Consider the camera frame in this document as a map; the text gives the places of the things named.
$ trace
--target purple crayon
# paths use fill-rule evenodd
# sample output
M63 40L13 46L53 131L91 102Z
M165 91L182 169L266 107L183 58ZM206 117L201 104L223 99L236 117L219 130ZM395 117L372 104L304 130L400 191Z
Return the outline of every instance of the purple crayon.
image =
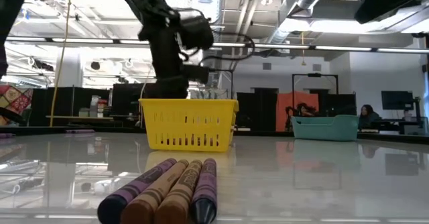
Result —
M175 159L167 159L106 197L97 209L99 221L102 224L119 224L121 222L121 213L128 203L175 163Z
M190 205L190 216L195 224L209 224L217 213L216 161L209 158L202 165Z
M15 137L15 134L13 134L13 133L0 133L0 139L1 138L11 138L11 137Z
M66 130L66 133L94 133L95 131L92 129L71 129Z

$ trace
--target chair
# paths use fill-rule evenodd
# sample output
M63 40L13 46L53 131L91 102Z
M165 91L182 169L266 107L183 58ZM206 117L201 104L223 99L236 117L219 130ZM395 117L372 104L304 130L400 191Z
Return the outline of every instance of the chair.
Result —
M33 111L33 109L24 109L22 111L21 117L22 117L22 119L25 122L20 123L19 124L20 127L28 127L28 125L29 125L29 119L32 116L32 111Z

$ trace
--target crayon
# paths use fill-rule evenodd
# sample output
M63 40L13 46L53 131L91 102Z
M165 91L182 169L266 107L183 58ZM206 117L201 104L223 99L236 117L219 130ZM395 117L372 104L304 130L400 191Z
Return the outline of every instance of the crayon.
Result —
M131 201L122 212L121 224L153 223L156 209L188 165L180 160Z
M202 163L192 161L155 212L155 224L187 224L189 204Z
M0 133L0 138L11 138L15 137L15 134L13 133Z
M99 221L102 224L118 224L121 221L121 213L128 203L175 163L175 159L167 159L106 197L97 209Z
M216 218L217 181L216 161L206 159L190 205L190 216L195 224L209 224Z
M92 129L70 129L66 130L66 133L94 133Z

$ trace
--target yellow cord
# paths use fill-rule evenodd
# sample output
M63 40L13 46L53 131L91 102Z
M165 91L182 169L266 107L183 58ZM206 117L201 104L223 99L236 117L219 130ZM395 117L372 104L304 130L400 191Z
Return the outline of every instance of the yellow cord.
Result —
M66 49L66 44L67 44L68 18L70 16L70 6L71 5L72 5L72 0L68 0L67 18L66 18L66 35L64 36L64 43L63 43L63 46L62 46L60 65L58 66L58 73L57 73L57 76L55 78L54 96L52 97L51 116L50 116L49 127L52 127L53 124L54 124L55 100L56 100L56 93L58 91L58 83L60 82L60 77L61 77L61 68L62 68L62 61L64 60L64 51Z

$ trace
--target computer monitor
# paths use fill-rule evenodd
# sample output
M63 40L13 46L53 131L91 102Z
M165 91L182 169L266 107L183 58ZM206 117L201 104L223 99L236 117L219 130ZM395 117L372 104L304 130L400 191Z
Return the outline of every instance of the computer monitor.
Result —
M382 91L383 110L414 110L413 92Z

